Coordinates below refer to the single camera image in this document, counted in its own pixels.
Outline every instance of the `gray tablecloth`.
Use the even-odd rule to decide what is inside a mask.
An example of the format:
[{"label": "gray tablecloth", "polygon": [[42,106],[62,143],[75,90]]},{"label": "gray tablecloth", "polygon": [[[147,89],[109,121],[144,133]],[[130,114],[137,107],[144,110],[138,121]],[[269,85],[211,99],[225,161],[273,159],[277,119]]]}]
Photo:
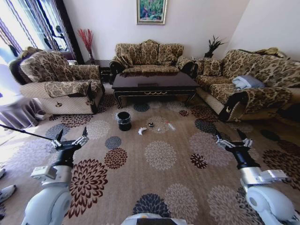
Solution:
[{"label": "gray tablecloth", "polygon": [[23,96],[0,98],[0,120],[14,128],[28,128],[38,125],[35,114],[42,112],[40,103]]}]

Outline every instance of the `red decorative branches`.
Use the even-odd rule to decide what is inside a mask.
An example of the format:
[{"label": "red decorative branches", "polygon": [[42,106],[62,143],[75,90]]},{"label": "red decorative branches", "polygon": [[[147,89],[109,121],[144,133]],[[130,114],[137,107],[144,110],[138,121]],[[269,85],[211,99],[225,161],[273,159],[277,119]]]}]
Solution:
[{"label": "red decorative branches", "polygon": [[93,32],[88,30],[79,29],[78,34],[84,42],[84,45],[89,53],[92,51],[92,40],[93,40]]}]

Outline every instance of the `vase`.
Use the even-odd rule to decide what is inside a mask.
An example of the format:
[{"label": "vase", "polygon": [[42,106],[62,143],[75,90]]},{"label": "vase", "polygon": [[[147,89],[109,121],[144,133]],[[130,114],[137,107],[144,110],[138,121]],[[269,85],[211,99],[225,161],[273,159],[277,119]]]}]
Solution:
[{"label": "vase", "polygon": [[94,60],[92,51],[89,52],[89,58],[90,58],[90,64],[94,65],[95,64],[95,60]]},{"label": "vase", "polygon": [[205,53],[204,57],[205,58],[211,58],[214,54],[212,52],[207,52]]}]

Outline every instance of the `framed painting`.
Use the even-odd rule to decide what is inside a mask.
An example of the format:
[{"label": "framed painting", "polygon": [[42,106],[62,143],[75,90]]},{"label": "framed painting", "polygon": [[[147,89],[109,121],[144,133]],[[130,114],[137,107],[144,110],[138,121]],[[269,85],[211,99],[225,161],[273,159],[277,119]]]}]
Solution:
[{"label": "framed painting", "polygon": [[136,0],[136,24],[164,25],[167,0]]}]

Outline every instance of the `black rod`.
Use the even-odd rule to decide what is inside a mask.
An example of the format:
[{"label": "black rod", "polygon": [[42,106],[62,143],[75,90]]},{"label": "black rod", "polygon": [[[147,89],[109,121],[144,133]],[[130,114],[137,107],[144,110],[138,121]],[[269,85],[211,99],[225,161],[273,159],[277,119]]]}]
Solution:
[{"label": "black rod", "polygon": [[3,124],[0,124],[0,127],[6,128],[6,129],[10,129],[10,130],[15,130],[15,131],[18,131],[18,132],[21,132],[21,133],[24,133],[24,134],[32,135],[32,136],[35,136],[35,137],[41,137],[41,138],[53,141],[53,139],[51,139],[51,138],[43,137],[43,136],[40,136],[40,135],[35,135],[35,134],[32,134],[32,133],[26,132],[25,130],[13,128],[13,127],[8,127],[8,126],[5,126]]}]

